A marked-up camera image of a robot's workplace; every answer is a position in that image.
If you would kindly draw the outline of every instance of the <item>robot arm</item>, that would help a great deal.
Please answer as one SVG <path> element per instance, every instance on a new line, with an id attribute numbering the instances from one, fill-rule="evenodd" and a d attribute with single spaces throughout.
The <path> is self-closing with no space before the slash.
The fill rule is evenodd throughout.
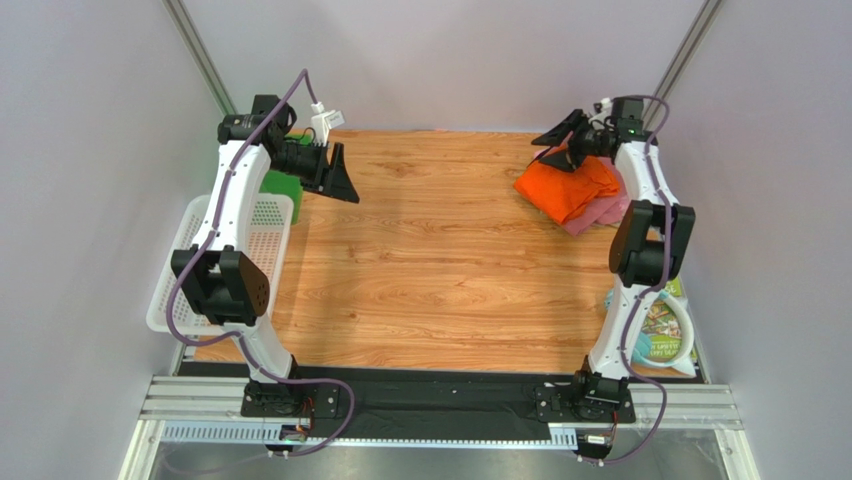
<path id="1" fill-rule="evenodd" d="M 326 159 L 328 130 L 343 118 L 337 111 L 317 114 L 314 120 L 319 119 L 326 128 L 310 145 L 302 145 L 286 136 L 296 120 L 295 111 L 286 105 L 232 167 L 238 151 L 246 147 L 251 133 L 278 101 L 274 95 L 258 95 L 251 114 L 228 115 L 219 125 L 219 170 L 210 204 L 192 248 L 175 250 L 171 262 L 176 276 L 184 271 L 207 241 L 218 213 L 216 236 L 181 288 L 196 314 L 206 316 L 226 332 L 237 333 L 231 338 L 246 357 L 251 378 L 263 383 L 274 381 L 260 372 L 261 367 L 275 376 L 289 378 L 294 366 L 292 355 L 279 342 L 269 318 L 267 307 L 274 294 L 270 292 L 269 279 L 247 255 L 248 229 L 264 176 L 270 169 L 280 171 L 297 176 L 309 192 L 353 203 L 360 201 L 346 172 L 343 145 L 334 145 L 331 163 Z"/>
<path id="2" fill-rule="evenodd" d="M 550 147 L 540 155 L 540 162 L 567 172 L 579 168 L 587 155 L 612 158 L 631 200 L 610 248 L 609 268 L 615 277 L 612 306 L 597 343 L 561 395 L 562 406 L 579 420 L 609 421 L 630 400 L 630 370 L 624 361 L 629 362 L 643 320 L 658 296 L 643 292 L 677 276 L 695 212 L 677 204 L 666 184 L 659 149 L 651 132 L 643 128 L 643 100 L 604 99 L 595 110 L 591 117 L 574 110 L 533 144 Z M 567 148 L 556 149 L 563 144 Z M 666 205 L 671 214 L 669 238 L 649 240 L 651 229 L 665 237 Z M 670 246 L 666 279 L 662 278 L 664 241 Z"/>

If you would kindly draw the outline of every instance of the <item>basket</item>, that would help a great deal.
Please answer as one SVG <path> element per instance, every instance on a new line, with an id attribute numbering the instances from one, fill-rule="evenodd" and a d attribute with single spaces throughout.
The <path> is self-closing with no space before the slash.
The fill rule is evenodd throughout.
<path id="1" fill-rule="evenodd" d="M 146 320 L 148 327 L 156 332 L 168 332 L 166 324 L 166 304 L 169 293 L 175 284 L 175 275 L 171 269 L 171 251 L 188 249 L 190 242 L 204 220 L 210 195 L 202 195 L 186 208 L 180 228 L 172 242 L 172 249 L 166 257 L 160 280 L 154 290 L 154 298 L 148 306 Z M 284 266 L 284 254 L 290 238 L 290 222 L 293 216 L 293 201 L 284 195 L 261 193 L 257 196 L 251 225 L 249 226 L 248 256 L 269 278 L 270 299 L 267 313 L 271 316 L 278 296 L 278 281 Z M 175 326 L 184 335 L 221 335 L 225 331 L 218 325 L 211 325 L 204 316 L 196 315 L 189 308 L 183 292 L 178 293 L 174 309 Z"/>

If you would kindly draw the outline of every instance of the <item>wooden table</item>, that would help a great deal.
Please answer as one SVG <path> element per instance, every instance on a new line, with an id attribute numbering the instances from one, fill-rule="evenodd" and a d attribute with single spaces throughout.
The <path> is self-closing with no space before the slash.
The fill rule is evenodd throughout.
<path id="1" fill-rule="evenodd" d="M 306 194 L 272 322 L 305 365 L 573 373 L 615 229 L 574 238 L 512 183 L 533 134 L 335 131 L 361 203 Z M 197 359 L 242 361 L 231 342 Z"/>

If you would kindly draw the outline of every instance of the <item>pink cloth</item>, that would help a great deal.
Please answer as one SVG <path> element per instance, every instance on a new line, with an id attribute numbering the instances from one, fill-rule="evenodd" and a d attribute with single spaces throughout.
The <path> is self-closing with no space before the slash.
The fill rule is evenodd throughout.
<path id="1" fill-rule="evenodd" d="M 627 206 L 630 204 L 630 199 L 627 198 L 627 189 L 624 188 L 624 179 L 621 174 L 615 169 L 611 161 L 604 161 L 606 168 L 610 169 L 615 178 L 618 179 L 618 185 L 621 190 L 614 197 L 596 198 L 586 205 L 586 211 L 579 217 L 565 222 L 562 228 L 566 232 L 575 237 L 597 222 L 600 225 L 609 225 L 611 223 L 620 222 L 624 217 L 624 212 L 627 211 Z"/>

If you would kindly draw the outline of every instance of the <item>white wall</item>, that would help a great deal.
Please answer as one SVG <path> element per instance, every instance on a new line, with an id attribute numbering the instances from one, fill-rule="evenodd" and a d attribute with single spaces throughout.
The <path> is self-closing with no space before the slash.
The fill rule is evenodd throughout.
<path id="1" fill-rule="evenodd" d="M 765 479 L 849 478 L 852 4 L 726 2 L 671 97 L 684 276 Z"/>
<path id="2" fill-rule="evenodd" d="M 347 128 L 539 131 L 652 93 L 702 1 L 185 3 L 241 112 L 308 67 Z"/>
<path id="3" fill-rule="evenodd" d="M 220 120 L 158 1 L 0 7 L 5 478 L 118 475 L 176 342 L 145 309 Z"/>

